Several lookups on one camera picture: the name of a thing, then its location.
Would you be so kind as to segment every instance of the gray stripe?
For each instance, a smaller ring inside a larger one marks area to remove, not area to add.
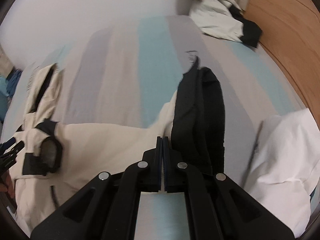
[[[111,30],[103,29],[90,38],[70,89],[65,124],[94,122],[110,37]]]
[[[220,63],[209,53],[193,21],[187,16],[169,16],[167,21],[182,68],[187,71],[191,65],[186,51],[196,50],[201,66],[210,68],[220,81],[226,109],[225,173],[242,186],[256,137],[251,119],[236,96]]]

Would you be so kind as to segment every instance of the bed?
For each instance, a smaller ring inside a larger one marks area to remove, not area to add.
[[[319,13],[311,0],[298,0],[293,7],[286,5],[290,0],[280,1],[280,11],[275,10],[277,5],[270,6],[269,0],[249,1],[245,16],[264,31],[257,49],[203,35],[186,16],[119,22],[57,48],[23,71],[1,141],[8,140],[21,125],[36,71],[56,62],[64,77],[54,121],[146,128],[190,68],[186,51],[194,50],[201,65],[209,67],[221,83],[226,108],[225,173],[243,186],[262,120],[307,106],[319,125],[319,78],[313,68],[319,62],[317,39],[307,42],[311,30],[320,29],[316,21]],[[306,20],[300,22],[293,13],[297,7],[302,14],[308,14],[304,8],[309,8],[311,20],[305,15]],[[284,14],[287,8],[289,16]],[[294,35],[279,27],[286,22],[293,25]],[[300,65],[310,72],[299,70]],[[301,239],[315,239],[318,234],[319,201],[318,186],[311,202],[314,212],[310,227]],[[146,194],[140,205],[144,208],[138,214],[136,239],[188,239],[183,195]]]
[[[189,70],[191,50],[220,81],[226,109],[225,173],[242,186],[261,121],[305,106],[261,46],[252,49],[205,36],[187,16],[117,23],[30,65],[20,78],[1,140],[21,125],[35,72],[55,62],[63,71],[63,88],[54,121],[147,128]],[[183,194],[142,195],[140,205],[146,208],[139,211],[136,238],[188,239],[183,203]]]

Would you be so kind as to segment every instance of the black and white garment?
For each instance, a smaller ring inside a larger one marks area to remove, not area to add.
[[[234,0],[202,0],[193,2],[189,16],[203,33],[256,48],[262,30],[241,12]]]
[[[156,147],[157,136],[168,136],[172,147],[181,151],[183,159],[201,171],[209,174],[223,171],[222,92],[211,70],[199,67],[199,64],[196,57],[189,72],[184,74],[178,91],[170,102],[163,105],[158,119],[147,129],[105,123],[64,125],[49,120],[49,115],[42,120],[39,117],[30,125],[29,120],[33,119],[29,118],[21,127],[22,131],[15,134],[25,141],[25,150],[18,153],[17,163],[9,170],[15,180],[18,224],[22,225],[24,221],[31,232],[100,172],[119,173],[140,161],[145,151]],[[28,110],[27,114],[37,116],[46,93],[53,91],[51,88],[49,86],[45,91],[38,108],[28,107],[36,112],[29,113]],[[36,91],[31,91],[29,97],[35,99],[32,102],[37,102]],[[60,155],[45,159],[41,155],[46,138],[58,142],[58,146],[55,142],[49,145],[54,150],[61,144],[59,172],[50,169],[57,164]]]

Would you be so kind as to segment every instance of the blue stripe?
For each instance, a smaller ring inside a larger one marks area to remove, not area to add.
[[[170,101],[182,78],[182,68],[165,17],[141,20],[138,35],[141,119],[147,128],[163,104]]]
[[[260,86],[269,96],[275,110],[280,115],[296,110],[278,78],[273,75],[269,67],[260,59],[257,53],[242,43],[234,41],[225,42],[232,48],[233,53],[242,64],[246,66],[250,73],[256,78]]]

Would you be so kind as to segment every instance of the wooden panel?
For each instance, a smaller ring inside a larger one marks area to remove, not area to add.
[[[261,44],[278,63],[320,127],[320,14],[311,0],[250,0]]]

